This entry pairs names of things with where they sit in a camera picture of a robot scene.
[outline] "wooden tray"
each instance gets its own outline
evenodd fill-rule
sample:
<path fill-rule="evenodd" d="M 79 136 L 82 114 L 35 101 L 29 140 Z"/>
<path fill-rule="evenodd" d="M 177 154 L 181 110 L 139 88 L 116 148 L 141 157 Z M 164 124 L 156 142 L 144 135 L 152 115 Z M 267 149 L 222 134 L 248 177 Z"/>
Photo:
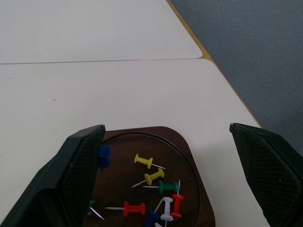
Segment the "wooden tray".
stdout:
<path fill-rule="evenodd" d="M 193 156 L 184 138 L 176 131 L 166 127 L 150 127 L 108 131 L 103 145 L 112 149 L 109 168 L 97 172 L 92 199 L 94 208 L 105 218 L 101 220 L 95 214 L 86 215 L 83 226 L 102 227 L 143 227 L 148 214 L 129 214 L 123 217 L 122 210 L 105 210 L 104 207 L 123 207 L 124 201 L 131 205 L 146 204 L 146 210 L 155 210 L 164 196 L 171 197 L 172 192 L 158 194 L 157 189 L 143 188 L 145 183 L 132 188 L 144 180 L 144 174 L 153 174 L 156 167 L 147 168 L 141 163 L 134 163 L 134 157 L 153 158 L 153 164 L 166 168 L 165 177 L 156 179 L 164 183 L 181 180 L 180 194 L 185 196 L 181 203 L 181 219 L 168 222 L 168 227 L 214 227 L 214 212 L 207 197 L 205 188 L 195 165 Z M 164 203 L 158 210 L 164 212 Z"/>

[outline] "yellow table edge trim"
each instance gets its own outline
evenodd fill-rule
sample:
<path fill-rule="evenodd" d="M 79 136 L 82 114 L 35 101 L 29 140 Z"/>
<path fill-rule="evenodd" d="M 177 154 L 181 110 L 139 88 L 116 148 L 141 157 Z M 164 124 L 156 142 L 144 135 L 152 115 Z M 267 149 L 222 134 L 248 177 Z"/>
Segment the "yellow table edge trim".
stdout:
<path fill-rule="evenodd" d="M 168 3 L 168 5 L 170 6 L 170 8 L 172 9 L 172 11 L 175 13 L 175 15 L 178 17 L 179 21 L 181 22 L 181 24 L 184 26 L 184 28 L 187 30 L 187 32 L 189 33 L 189 35 L 192 37 L 192 39 L 195 41 L 196 45 L 199 47 L 199 49 L 202 52 L 202 56 L 200 57 L 200 59 L 207 59 L 209 61 L 211 61 L 213 64 L 215 64 L 215 66 L 218 68 L 218 70 L 221 72 L 221 74 L 224 76 L 223 72 L 220 70 L 220 68 L 217 66 L 217 64 L 214 62 L 214 60 L 212 59 L 212 57 L 209 55 L 209 53 L 207 52 L 207 50 L 203 47 L 203 45 L 201 44 L 201 42 L 198 40 L 197 36 L 194 34 L 194 32 L 191 30 L 191 28 L 187 25 L 187 23 L 185 22 L 185 20 L 183 19 L 183 17 L 179 14 L 179 12 L 177 11 L 177 9 L 174 7 L 174 5 L 171 3 L 170 0 L 166 0 L 166 2 Z M 243 99 L 239 96 L 239 94 L 235 91 L 235 89 L 233 88 L 233 86 L 230 84 L 230 82 L 227 80 L 227 78 L 224 76 L 225 80 L 227 81 L 227 83 L 231 86 L 231 88 L 233 89 L 233 91 L 236 93 L 236 95 L 238 96 L 238 98 L 241 100 L 241 102 L 244 104 L 244 106 L 246 107 L 246 109 L 248 110 L 248 112 L 250 113 L 250 115 L 254 118 L 254 120 L 256 121 L 256 123 L 259 125 L 260 128 L 262 128 L 262 126 L 260 125 L 260 123 L 257 121 L 257 119 L 255 118 L 255 116 L 252 114 L 252 112 L 250 111 L 250 109 L 246 106 L 245 102 L 243 101 Z"/>

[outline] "push pin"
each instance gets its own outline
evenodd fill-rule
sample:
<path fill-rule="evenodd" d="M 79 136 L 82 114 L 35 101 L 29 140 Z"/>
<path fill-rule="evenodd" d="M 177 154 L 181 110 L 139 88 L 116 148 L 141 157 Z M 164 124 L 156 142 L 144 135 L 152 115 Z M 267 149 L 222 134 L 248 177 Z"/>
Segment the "push pin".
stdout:
<path fill-rule="evenodd" d="M 183 195 L 179 195 L 179 192 L 180 192 L 180 180 L 179 180 L 179 189 L 177 194 L 172 195 L 172 197 L 175 200 L 175 204 L 174 204 L 174 212 L 170 213 L 170 215 L 173 216 L 174 218 L 182 217 L 182 215 L 180 214 L 180 204 L 185 199 L 185 197 Z"/>
<path fill-rule="evenodd" d="M 138 185 L 141 185 L 144 182 L 146 182 L 148 185 L 151 185 L 152 181 L 154 179 L 157 179 L 158 177 L 162 177 L 162 178 L 164 177 L 164 172 L 161 168 L 158 168 L 158 171 L 152 175 L 144 174 L 145 181 L 141 181 L 141 182 L 135 184 L 132 188 L 137 187 Z"/>
<path fill-rule="evenodd" d="M 145 159 L 145 158 L 141 158 L 139 157 L 139 154 L 136 154 L 136 157 L 134 158 L 134 162 L 140 162 L 142 164 L 145 164 L 147 165 L 147 168 L 150 169 L 151 166 L 155 166 L 155 167 L 158 167 L 158 168 L 161 168 L 161 169 L 165 169 L 164 167 L 161 167 L 161 166 L 158 166 L 158 165 L 155 165 L 155 164 L 152 164 L 152 160 L 153 158 L 150 158 L 150 159 Z"/>
<path fill-rule="evenodd" d="M 92 208 L 94 205 L 95 205 L 95 201 L 94 201 L 94 200 L 91 200 L 91 201 L 89 202 L 89 208 L 90 208 L 90 209 L 91 209 L 99 218 L 101 218 L 102 220 L 105 221 L 105 219 L 104 219 L 98 212 L 96 212 L 95 209 Z"/>
<path fill-rule="evenodd" d="M 170 213 L 170 203 L 173 202 L 173 199 L 170 197 L 163 197 L 163 201 L 165 202 L 164 214 L 161 215 L 161 220 L 165 221 L 165 227 L 167 225 L 167 221 L 173 221 L 174 218 L 169 214 Z"/>
<path fill-rule="evenodd" d="M 143 188 L 158 188 L 159 194 L 162 194 L 164 191 L 178 191 L 178 183 L 174 182 L 173 184 L 163 183 L 162 181 L 158 182 L 158 186 L 142 186 Z"/>
<path fill-rule="evenodd" d="M 108 156 L 111 153 L 111 149 L 109 146 L 101 146 L 98 149 L 98 156 L 99 156 L 99 168 L 101 168 L 102 170 L 109 167 L 111 161 L 108 158 Z"/>
<path fill-rule="evenodd" d="M 127 217 L 129 213 L 141 213 L 145 214 L 145 203 L 141 203 L 140 205 L 134 206 L 129 205 L 128 201 L 124 201 L 124 207 L 105 207 L 107 210 L 123 210 L 123 216 Z"/>
<path fill-rule="evenodd" d="M 163 199 L 159 202 L 157 208 L 155 209 L 155 211 L 152 211 L 152 210 L 149 210 L 148 211 L 148 220 L 147 222 L 145 223 L 145 226 L 144 227 L 152 227 L 152 224 L 157 221 L 157 220 L 160 220 L 160 217 L 158 214 L 156 214 L 156 212 L 158 211 L 161 203 L 163 202 Z"/>

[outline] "white push pin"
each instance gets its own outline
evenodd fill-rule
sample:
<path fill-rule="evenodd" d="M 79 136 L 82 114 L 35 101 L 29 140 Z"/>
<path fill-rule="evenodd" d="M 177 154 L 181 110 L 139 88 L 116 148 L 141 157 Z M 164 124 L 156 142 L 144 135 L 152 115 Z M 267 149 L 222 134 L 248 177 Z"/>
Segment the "white push pin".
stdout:
<path fill-rule="evenodd" d="M 174 218 L 170 215 L 170 203 L 173 202 L 173 199 L 170 197 L 163 197 L 163 201 L 165 202 L 164 214 L 161 215 L 161 220 L 165 221 L 165 227 L 167 225 L 167 221 L 173 221 Z"/>

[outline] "yellow push pin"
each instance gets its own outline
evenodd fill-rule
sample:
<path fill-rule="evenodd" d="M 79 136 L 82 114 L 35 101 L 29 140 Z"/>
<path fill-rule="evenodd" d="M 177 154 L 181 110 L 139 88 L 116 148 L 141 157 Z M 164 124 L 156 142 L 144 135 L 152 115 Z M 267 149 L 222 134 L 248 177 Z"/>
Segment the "yellow push pin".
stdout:
<path fill-rule="evenodd" d="M 139 157 L 139 154 L 136 154 L 136 157 L 134 157 L 134 162 L 140 162 L 142 164 L 145 164 L 147 165 L 147 168 L 150 169 L 151 166 L 156 166 L 158 168 L 161 168 L 161 169 L 165 169 L 164 167 L 161 167 L 161 166 L 158 166 L 158 165 L 155 165 L 155 164 L 152 164 L 152 158 L 150 159 L 145 159 L 145 158 L 141 158 Z"/>
<path fill-rule="evenodd" d="M 137 187 L 138 185 L 141 185 L 144 182 L 146 182 L 148 185 L 151 185 L 152 181 L 154 179 L 157 179 L 158 177 L 164 177 L 164 172 L 161 168 L 158 168 L 158 171 L 152 175 L 144 174 L 145 181 L 141 181 L 140 183 L 135 184 L 132 188 Z"/>

